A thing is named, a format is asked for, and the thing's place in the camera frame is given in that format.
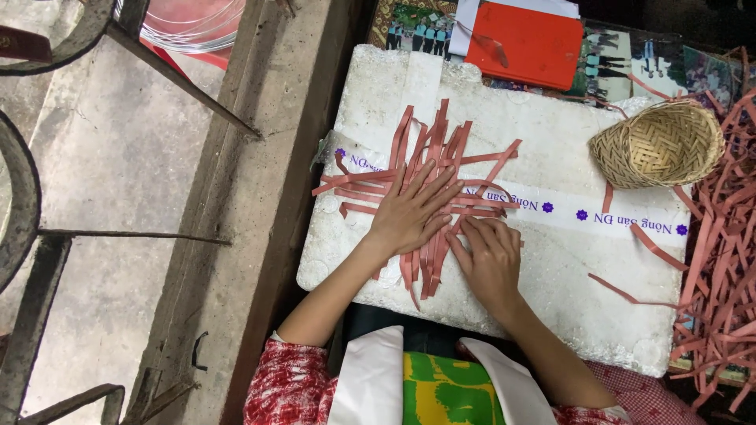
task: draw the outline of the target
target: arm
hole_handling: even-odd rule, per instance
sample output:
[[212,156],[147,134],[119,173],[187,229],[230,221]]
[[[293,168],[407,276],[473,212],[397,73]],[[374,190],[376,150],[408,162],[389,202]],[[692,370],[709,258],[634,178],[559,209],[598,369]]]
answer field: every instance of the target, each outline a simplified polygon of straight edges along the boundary
[[461,227],[469,241],[470,253],[455,236],[447,234],[447,239],[467,284],[533,364],[546,395],[564,406],[616,406],[614,396],[585,363],[541,323],[518,292],[519,231],[496,219],[472,217],[462,222]]
[[402,164],[367,235],[283,321],[278,328],[281,339],[303,346],[325,345],[346,307],[376,270],[392,256],[421,247],[451,220],[449,215],[430,218],[459,193],[463,182],[459,181],[436,195],[454,174],[454,167],[449,166],[420,190],[434,165],[433,160],[426,163],[407,190],[399,194],[407,168]]

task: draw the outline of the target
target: white paper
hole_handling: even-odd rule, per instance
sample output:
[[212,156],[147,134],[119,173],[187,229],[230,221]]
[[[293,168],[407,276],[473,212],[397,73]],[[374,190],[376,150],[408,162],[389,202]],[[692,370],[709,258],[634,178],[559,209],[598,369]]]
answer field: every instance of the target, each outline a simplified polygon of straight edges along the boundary
[[[578,5],[566,0],[492,0],[501,5],[514,6],[516,8],[530,9],[532,11],[555,14],[557,16],[580,19]],[[478,14],[480,0],[459,0],[455,19],[465,27],[473,29],[475,18]],[[467,56],[470,46],[470,33],[460,26],[455,26],[449,42],[449,53]]]

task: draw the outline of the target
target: right hand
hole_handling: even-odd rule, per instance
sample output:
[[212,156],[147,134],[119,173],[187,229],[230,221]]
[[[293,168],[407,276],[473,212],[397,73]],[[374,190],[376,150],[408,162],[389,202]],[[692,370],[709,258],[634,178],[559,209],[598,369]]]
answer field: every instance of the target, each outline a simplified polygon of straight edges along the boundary
[[457,257],[472,294],[488,314],[504,327],[525,303],[517,290],[520,266],[520,232],[496,219],[465,218],[462,232],[467,236],[470,252],[450,234],[446,238]]

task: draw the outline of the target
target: red checkered cloth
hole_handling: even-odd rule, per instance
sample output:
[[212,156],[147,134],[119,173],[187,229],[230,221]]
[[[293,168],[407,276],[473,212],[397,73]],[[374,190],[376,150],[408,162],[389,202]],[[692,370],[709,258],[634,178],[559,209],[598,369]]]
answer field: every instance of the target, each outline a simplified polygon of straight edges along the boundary
[[[249,385],[244,425],[325,425],[337,382],[326,372],[325,349],[268,340]],[[617,415],[620,408],[553,411],[559,425],[630,425]]]
[[661,380],[592,361],[586,361],[586,365],[614,394],[635,425],[706,425]]

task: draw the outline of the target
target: left hand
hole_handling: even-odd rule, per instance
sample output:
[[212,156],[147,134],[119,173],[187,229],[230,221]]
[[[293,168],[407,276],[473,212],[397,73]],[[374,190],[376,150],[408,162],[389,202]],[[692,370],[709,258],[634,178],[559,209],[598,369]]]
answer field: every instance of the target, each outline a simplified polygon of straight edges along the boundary
[[404,181],[407,164],[402,163],[397,169],[396,179],[378,206],[370,231],[365,236],[380,248],[380,252],[387,256],[386,259],[420,248],[451,221],[448,214],[436,216],[430,221],[429,219],[462,190],[464,183],[458,181],[434,196],[454,176],[454,166],[449,166],[427,187],[420,190],[434,166],[434,160],[428,161],[403,194],[399,194],[399,190]]

